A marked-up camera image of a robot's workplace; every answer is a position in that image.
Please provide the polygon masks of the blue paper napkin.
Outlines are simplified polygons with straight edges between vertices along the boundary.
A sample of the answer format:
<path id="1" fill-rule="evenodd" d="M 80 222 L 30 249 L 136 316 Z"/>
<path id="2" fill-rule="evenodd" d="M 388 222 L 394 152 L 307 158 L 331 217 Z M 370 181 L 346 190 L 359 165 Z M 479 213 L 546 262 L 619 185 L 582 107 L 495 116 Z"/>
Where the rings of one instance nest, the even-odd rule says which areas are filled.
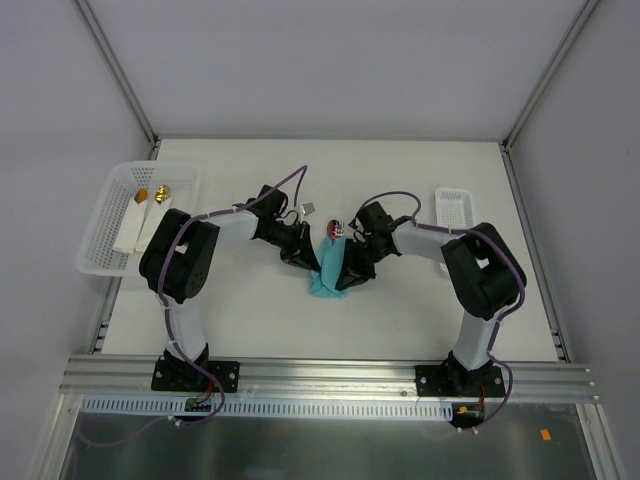
<path id="1" fill-rule="evenodd" d="M 347 290 L 339 291 L 336 287 L 343 266 L 345 245 L 344 238 L 333 240 L 326 236 L 316 249 L 320 271 L 311 272 L 309 292 L 312 296 L 322 299 L 343 299 L 348 296 Z"/>

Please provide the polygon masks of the iridescent spoon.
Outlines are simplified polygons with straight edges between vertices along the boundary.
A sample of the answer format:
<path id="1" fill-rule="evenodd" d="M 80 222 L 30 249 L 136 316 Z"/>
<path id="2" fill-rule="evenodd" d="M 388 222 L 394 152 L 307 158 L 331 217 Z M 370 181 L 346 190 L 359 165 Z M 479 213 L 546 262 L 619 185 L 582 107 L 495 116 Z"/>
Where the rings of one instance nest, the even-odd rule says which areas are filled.
<path id="1" fill-rule="evenodd" d="M 331 241 L 337 241 L 344 236 L 344 224 L 337 219 L 331 219 L 326 226 L 326 235 Z"/>

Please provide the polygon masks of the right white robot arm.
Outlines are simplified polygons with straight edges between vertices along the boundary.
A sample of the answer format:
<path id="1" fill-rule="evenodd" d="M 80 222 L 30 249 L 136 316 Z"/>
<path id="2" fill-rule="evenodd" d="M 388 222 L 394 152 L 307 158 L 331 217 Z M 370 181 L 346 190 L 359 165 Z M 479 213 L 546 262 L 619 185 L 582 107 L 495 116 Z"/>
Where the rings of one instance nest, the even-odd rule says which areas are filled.
<path id="1" fill-rule="evenodd" d="M 375 201 L 356 213 L 361 240 L 348 239 L 335 287 L 339 291 L 375 278 L 375 265 L 390 255 L 443 263 L 464 313 L 453 349 L 443 362 L 417 366 L 417 394 L 445 397 L 506 396 L 493 346 L 504 317 L 524 303 L 526 275 L 490 223 L 447 229 L 393 218 Z"/>

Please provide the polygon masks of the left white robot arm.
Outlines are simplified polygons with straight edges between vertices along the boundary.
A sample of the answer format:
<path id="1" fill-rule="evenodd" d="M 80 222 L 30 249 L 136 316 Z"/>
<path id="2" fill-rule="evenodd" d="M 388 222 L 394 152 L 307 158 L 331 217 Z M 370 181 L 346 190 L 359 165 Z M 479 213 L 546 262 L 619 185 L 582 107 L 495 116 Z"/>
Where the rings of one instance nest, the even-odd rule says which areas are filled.
<path id="1" fill-rule="evenodd" d="M 287 195 L 269 185 L 231 210 L 192 216 L 171 208 L 163 216 L 139 263 L 139 273 L 157 294 L 168 343 L 155 363 L 151 389 L 158 392 L 235 393 L 240 364 L 213 361 L 195 297 L 206 284 L 218 247 L 263 240 L 279 249 L 283 263 L 318 272 L 310 226 L 282 221 Z"/>

